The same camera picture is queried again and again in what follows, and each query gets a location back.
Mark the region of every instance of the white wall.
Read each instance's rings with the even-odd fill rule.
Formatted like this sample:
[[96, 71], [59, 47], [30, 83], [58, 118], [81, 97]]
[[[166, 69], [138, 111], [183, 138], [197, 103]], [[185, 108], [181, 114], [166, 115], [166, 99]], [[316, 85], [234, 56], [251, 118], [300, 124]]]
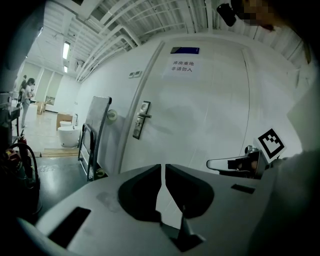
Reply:
[[72, 115], [75, 110], [80, 84], [68, 75], [61, 79], [57, 90], [54, 105], [47, 104], [45, 109], [54, 112], [63, 112]]
[[161, 40], [167, 41], [182, 37], [204, 41], [212, 40], [212, 38], [223, 39], [248, 46], [253, 55], [256, 76], [259, 81], [257, 86], [261, 92], [261, 100], [257, 104], [259, 115], [255, 125], [266, 128], [275, 127], [283, 135], [282, 138], [288, 147], [283, 157], [301, 152], [302, 148], [297, 133], [286, 116], [295, 104], [297, 85], [298, 73], [291, 62], [258, 41], [228, 31], [216, 30], [214, 34], [161, 33], [144, 45], [119, 54], [103, 63], [81, 85], [76, 108], [79, 115], [79, 125], [82, 125], [86, 119], [93, 96], [112, 97], [110, 109], [115, 109], [119, 115], [116, 123], [105, 129], [100, 141], [98, 163], [105, 170], [113, 173], [118, 142], [123, 132], [123, 122], [127, 117], [140, 82], [140, 78], [129, 79], [129, 73], [144, 71], [147, 68], [148, 62]]

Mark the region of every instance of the fire extinguisher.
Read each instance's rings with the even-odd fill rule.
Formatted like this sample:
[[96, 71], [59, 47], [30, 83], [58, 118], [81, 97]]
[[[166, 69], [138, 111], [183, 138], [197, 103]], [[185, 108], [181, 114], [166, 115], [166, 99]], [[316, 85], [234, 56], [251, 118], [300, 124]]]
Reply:
[[[22, 130], [20, 138], [17, 141], [18, 143], [23, 143], [23, 144], [27, 144], [27, 139], [25, 138], [24, 135], [24, 130]], [[27, 175], [28, 178], [32, 178], [32, 163], [31, 163], [31, 158], [29, 157], [29, 152], [28, 149], [26, 147], [19, 147], [19, 152], [20, 152], [20, 157], [23, 163], [23, 167], [24, 167], [24, 171], [25, 174]]]

